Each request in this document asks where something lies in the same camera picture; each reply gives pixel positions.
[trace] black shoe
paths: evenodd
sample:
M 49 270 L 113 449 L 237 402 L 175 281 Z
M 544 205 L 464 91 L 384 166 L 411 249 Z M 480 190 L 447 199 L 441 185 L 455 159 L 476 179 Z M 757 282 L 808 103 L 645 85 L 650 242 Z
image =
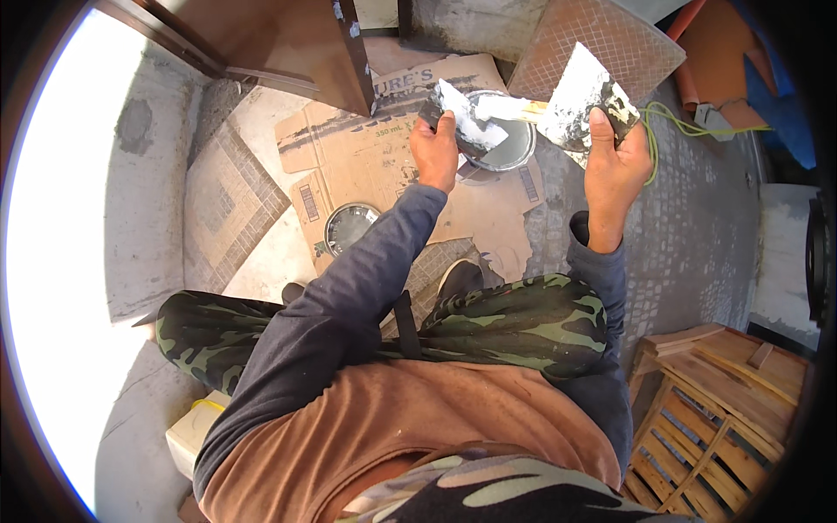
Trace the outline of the black shoe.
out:
M 302 296 L 305 287 L 300 284 L 291 282 L 282 290 L 282 303 L 285 306 L 290 305 L 290 302 Z
M 453 295 L 464 296 L 472 290 L 485 288 L 482 269 L 469 259 L 457 259 L 442 276 L 439 284 L 439 299 L 445 300 Z

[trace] paint can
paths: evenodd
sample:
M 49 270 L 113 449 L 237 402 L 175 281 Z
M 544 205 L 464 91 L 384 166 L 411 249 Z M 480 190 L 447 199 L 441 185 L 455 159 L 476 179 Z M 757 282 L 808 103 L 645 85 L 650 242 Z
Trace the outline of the paint can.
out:
M 508 96 L 501 91 L 488 89 L 472 91 L 465 96 L 476 105 L 482 95 Z M 511 171 L 528 162 L 529 157 L 535 152 L 535 126 L 525 121 L 493 118 L 491 121 L 509 133 L 509 137 L 479 160 L 465 155 L 468 162 L 493 172 Z

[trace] black strap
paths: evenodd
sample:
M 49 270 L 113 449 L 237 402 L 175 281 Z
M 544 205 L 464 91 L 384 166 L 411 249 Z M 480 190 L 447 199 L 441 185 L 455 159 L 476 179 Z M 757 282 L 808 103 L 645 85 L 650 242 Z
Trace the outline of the black strap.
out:
M 395 324 L 398 326 L 398 344 L 405 358 L 409 360 L 422 360 L 419 334 L 416 332 L 413 311 L 410 309 L 412 303 L 410 300 L 410 291 L 405 290 L 395 300 L 395 304 L 393 305 Z

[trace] right hand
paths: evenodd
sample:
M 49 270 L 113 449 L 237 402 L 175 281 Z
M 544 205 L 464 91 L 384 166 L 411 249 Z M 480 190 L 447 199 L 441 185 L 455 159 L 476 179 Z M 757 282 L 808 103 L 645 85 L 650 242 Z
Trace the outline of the right hand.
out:
M 450 194 L 456 185 L 456 169 L 459 164 L 459 148 L 456 146 L 456 118 L 454 112 L 444 112 L 436 132 L 430 124 L 418 118 L 410 133 L 410 150 L 418 167 L 418 183 L 436 187 Z
M 651 158 L 642 124 L 637 122 L 619 147 L 614 147 L 614 129 L 598 107 L 590 110 L 590 138 L 584 172 L 590 209 L 588 248 L 607 254 L 622 242 L 628 210 L 651 173 Z

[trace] concrete wall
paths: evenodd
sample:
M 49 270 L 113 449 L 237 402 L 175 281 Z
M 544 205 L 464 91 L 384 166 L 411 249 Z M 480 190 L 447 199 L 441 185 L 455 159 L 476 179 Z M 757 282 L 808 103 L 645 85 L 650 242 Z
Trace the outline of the concrete wall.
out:
M 815 187 L 762 185 L 761 260 L 750 321 L 816 351 L 819 329 L 809 319 L 805 284 L 808 201 L 815 194 Z
M 93 12 L 33 113 L 13 179 L 8 298 L 41 428 L 105 522 L 178 521 L 165 430 L 203 387 L 131 325 L 183 285 L 186 157 L 207 79 Z

